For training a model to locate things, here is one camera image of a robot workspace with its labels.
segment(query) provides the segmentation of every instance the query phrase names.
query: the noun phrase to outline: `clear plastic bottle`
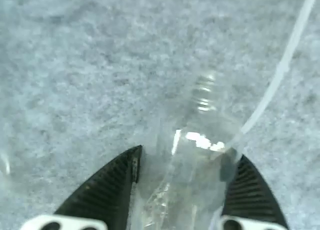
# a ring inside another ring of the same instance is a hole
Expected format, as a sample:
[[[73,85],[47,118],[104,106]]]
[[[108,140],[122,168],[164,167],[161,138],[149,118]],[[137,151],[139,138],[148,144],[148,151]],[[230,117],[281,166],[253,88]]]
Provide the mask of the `clear plastic bottle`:
[[[149,184],[142,190],[155,189],[143,207],[146,229],[193,229],[195,225],[205,229],[213,212],[223,205],[238,155],[225,143],[241,124],[221,111],[216,101],[221,99],[217,94],[223,93],[219,77],[214,71],[199,75],[186,105],[162,124],[156,146],[161,153],[148,162],[147,170],[157,171],[149,176],[158,186]]]

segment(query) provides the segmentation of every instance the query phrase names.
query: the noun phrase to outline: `clear plastic tubing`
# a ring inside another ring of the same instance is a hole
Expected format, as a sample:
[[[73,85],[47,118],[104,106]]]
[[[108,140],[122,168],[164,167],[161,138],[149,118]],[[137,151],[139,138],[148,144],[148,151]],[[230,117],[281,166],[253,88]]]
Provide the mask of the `clear plastic tubing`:
[[[315,0],[305,0],[272,82],[248,121],[238,123],[217,111],[219,73],[203,72],[192,89],[185,114],[177,115],[164,178],[143,206],[142,228],[215,229],[213,215],[223,206],[225,191],[241,153],[232,145],[258,121],[277,91],[300,41]],[[167,145],[159,140],[158,147]]]

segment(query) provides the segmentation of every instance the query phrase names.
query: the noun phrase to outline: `ridged rubber pad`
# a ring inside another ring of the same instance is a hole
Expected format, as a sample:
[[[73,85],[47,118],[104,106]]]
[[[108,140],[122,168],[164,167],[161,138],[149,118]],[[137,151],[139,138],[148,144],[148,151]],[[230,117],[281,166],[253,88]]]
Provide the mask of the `ridged rubber pad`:
[[[256,167],[243,156],[229,185],[222,215],[278,223],[288,229],[279,205]]]
[[[55,214],[98,219],[108,230],[125,230],[141,154],[142,147],[137,146],[117,156],[83,183]]]

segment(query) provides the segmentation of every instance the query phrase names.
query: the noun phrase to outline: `plastic tube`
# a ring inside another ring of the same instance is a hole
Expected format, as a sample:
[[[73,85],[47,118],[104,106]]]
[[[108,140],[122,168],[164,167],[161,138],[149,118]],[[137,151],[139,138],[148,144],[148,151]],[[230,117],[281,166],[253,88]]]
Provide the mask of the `plastic tube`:
[[[269,105],[270,101],[273,99],[276,91],[278,90],[280,83],[282,82],[285,74],[290,70],[290,63],[292,61],[293,55],[296,51],[298,43],[301,39],[301,35],[307,25],[307,21],[309,19],[311,10],[315,4],[316,0],[305,0],[304,4],[300,10],[299,16],[295,22],[294,28],[292,30],[291,36],[289,38],[289,42],[285,48],[283,56],[278,63],[274,77],[265,91],[261,101],[259,102],[257,108],[243,125],[240,130],[240,133],[237,134],[231,142],[229,142],[225,147],[228,149],[231,147],[235,142],[237,142],[243,135],[245,135],[251,128],[256,124],[259,120],[267,106]]]

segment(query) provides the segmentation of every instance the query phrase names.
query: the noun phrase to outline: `gray carpet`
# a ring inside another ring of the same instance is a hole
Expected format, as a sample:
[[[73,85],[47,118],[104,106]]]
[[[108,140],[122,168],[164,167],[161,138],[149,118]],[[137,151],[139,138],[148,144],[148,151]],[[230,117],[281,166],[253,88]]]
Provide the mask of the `gray carpet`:
[[[201,67],[234,71],[247,117],[301,3],[0,0],[0,150],[13,178],[1,182],[0,229],[53,212],[118,153],[152,142],[151,119]],[[239,144],[295,230],[320,227],[319,10],[318,1],[292,71]]]

